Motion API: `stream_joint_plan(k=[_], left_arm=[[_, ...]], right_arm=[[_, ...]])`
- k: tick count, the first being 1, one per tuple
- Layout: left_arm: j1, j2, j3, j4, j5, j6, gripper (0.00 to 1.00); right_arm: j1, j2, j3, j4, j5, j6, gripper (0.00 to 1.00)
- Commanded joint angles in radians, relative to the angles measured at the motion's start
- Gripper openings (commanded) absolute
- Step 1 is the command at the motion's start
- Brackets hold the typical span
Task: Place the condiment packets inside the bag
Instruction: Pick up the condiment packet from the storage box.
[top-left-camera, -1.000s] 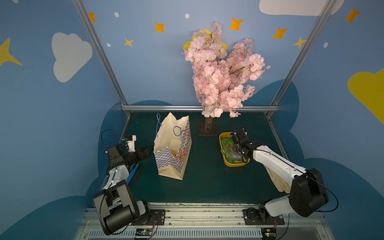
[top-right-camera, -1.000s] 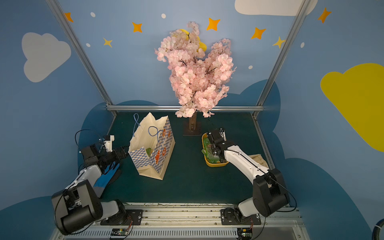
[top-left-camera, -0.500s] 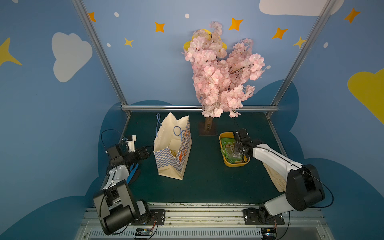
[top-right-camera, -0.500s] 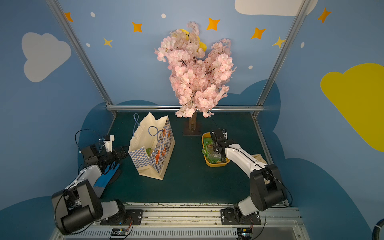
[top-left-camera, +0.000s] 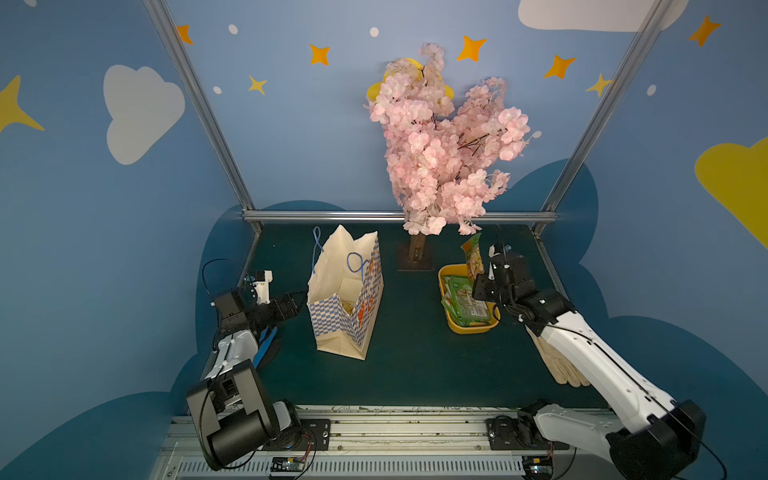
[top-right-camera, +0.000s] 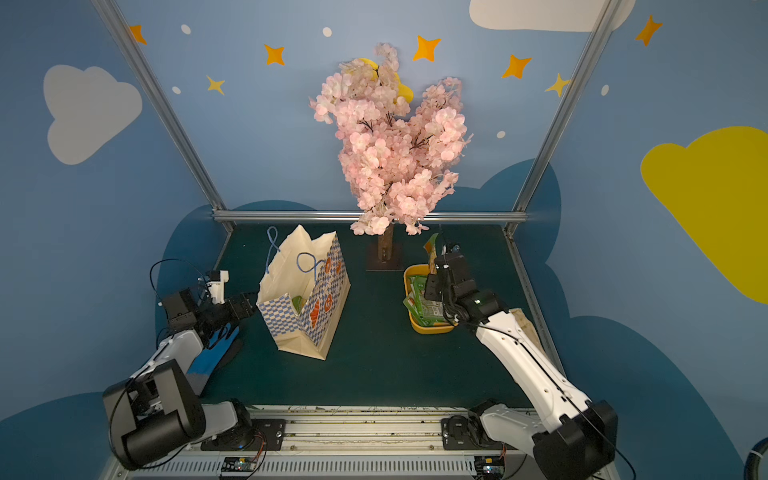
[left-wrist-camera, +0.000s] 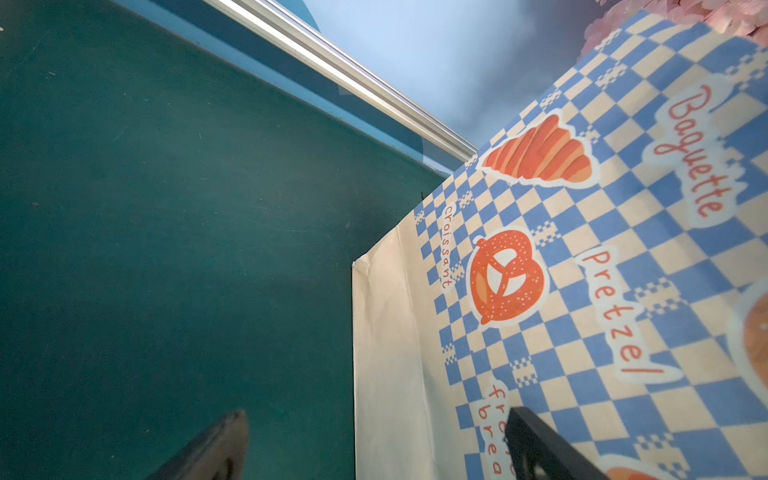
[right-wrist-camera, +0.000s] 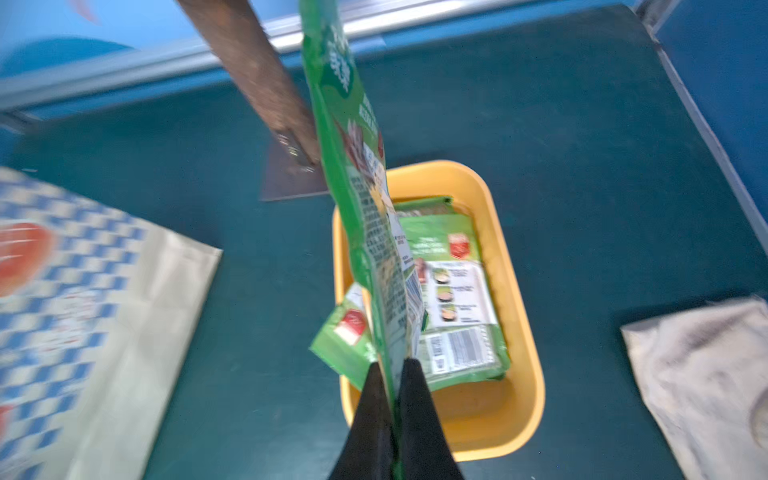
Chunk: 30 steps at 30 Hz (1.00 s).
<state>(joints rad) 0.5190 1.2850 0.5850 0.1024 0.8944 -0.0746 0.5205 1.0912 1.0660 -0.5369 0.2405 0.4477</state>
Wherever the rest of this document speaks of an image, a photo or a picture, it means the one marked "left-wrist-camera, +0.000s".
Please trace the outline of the blue checkered paper bag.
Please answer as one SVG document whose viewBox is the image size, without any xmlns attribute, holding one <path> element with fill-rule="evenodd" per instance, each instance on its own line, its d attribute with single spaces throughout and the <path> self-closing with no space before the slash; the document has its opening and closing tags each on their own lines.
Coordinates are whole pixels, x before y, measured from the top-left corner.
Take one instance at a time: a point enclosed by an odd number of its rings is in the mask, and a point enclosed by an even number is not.
<svg viewBox="0 0 768 480">
<path fill-rule="evenodd" d="M 767 50 L 639 13 L 352 267 L 355 474 L 767 475 Z"/>
</svg>

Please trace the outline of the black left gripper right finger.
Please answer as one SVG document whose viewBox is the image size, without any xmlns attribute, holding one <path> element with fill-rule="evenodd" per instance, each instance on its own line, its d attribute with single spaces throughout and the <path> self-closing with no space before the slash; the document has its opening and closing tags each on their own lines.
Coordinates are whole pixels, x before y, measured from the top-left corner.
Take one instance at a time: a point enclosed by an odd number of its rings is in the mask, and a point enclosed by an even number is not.
<svg viewBox="0 0 768 480">
<path fill-rule="evenodd" d="M 510 408 L 505 442 L 517 479 L 608 480 L 604 473 L 526 407 Z"/>
</svg>

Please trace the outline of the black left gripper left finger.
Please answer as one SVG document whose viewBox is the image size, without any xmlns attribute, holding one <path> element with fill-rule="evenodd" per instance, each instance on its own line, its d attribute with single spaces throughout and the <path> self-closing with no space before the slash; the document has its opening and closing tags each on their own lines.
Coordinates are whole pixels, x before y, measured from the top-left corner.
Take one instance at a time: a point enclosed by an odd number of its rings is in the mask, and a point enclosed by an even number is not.
<svg viewBox="0 0 768 480">
<path fill-rule="evenodd" d="M 235 410 L 200 432 L 148 479 L 238 480 L 243 476 L 248 447 L 246 412 Z"/>
</svg>

